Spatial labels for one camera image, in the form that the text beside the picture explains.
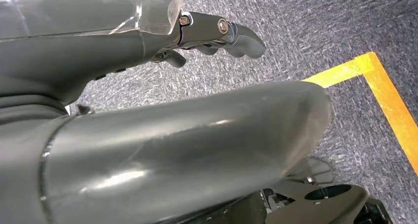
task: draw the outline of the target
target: yellow tape line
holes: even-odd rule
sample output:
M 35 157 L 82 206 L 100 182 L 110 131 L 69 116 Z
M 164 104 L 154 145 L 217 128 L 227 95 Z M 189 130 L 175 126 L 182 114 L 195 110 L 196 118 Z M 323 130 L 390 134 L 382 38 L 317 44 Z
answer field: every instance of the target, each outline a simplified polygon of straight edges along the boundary
M 418 175 L 418 126 L 374 52 L 360 55 L 303 81 L 329 87 L 359 75 L 363 75 L 369 84 L 401 148 Z

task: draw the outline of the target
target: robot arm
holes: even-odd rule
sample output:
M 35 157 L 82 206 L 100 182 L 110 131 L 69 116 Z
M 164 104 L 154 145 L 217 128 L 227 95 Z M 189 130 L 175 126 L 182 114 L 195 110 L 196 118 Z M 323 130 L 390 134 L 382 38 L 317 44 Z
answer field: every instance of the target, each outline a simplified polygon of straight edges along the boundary
M 179 0 L 0 0 L 0 96 L 37 95 L 65 106 L 108 73 L 148 61 L 183 66 L 174 49 L 264 53 L 250 29 L 181 8 Z
M 66 115 L 91 80 L 149 61 L 182 67 L 175 49 L 263 55 L 252 30 L 181 9 L 179 0 L 0 0 L 0 223 L 190 223 L 219 205 L 225 220 L 248 202 L 261 219 L 246 223 L 293 220 L 265 219 L 261 196 L 248 194 L 281 181 L 325 130 L 329 96 L 315 84 Z M 294 214 L 307 201 L 285 184 L 274 190 L 296 200 Z M 358 212 L 366 196 L 353 190 Z

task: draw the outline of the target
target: metal screw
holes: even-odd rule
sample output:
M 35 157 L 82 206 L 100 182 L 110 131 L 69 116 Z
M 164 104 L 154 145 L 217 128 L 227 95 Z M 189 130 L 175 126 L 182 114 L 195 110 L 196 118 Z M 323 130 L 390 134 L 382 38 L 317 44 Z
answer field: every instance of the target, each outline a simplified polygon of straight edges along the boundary
M 186 26 L 190 24 L 190 19 L 187 16 L 181 16 L 180 17 L 180 25 Z
M 219 31 L 222 33 L 222 34 L 226 34 L 227 32 L 228 32 L 228 22 L 225 20 L 225 19 L 223 19 L 223 18 L 221 18 L 219 21 L 218 21 L 218 28 L 219 28 Z
M 313 184 L 313 183 L 315 183 L 315 179 L 314 179 L 313 177 L 308 176 L 308 177 L 307 177 L 307 180 L 308 180 L 308 183 L 309 183 L 309 184 Z

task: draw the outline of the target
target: transparent plastic cover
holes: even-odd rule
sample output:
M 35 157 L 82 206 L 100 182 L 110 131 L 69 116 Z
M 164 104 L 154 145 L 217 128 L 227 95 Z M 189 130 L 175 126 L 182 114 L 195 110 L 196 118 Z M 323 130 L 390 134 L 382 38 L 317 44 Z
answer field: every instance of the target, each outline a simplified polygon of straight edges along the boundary
M 0 0 L 0 39 L 48 35 L 170 34 L 181 0 Z

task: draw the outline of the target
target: hex bolt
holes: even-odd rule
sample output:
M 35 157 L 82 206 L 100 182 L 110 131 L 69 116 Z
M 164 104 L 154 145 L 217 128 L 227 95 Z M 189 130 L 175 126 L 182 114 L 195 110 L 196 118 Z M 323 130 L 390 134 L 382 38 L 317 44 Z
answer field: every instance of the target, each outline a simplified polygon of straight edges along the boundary
M 180 17 L 180 25 L 186 26 L 190 24 L 190 19 L 187 16 L 181 16 Z
M 228 26 L 228 22 L 227 22 L 225 19 L 221 18 L 221 19 L 218 21 L 218 28 L 219 28 L 219 31 L 220 31 L 222 34 L 226 34 L 226 33 L 228 32 L 228 28 L 229 28 L 229 26 Z

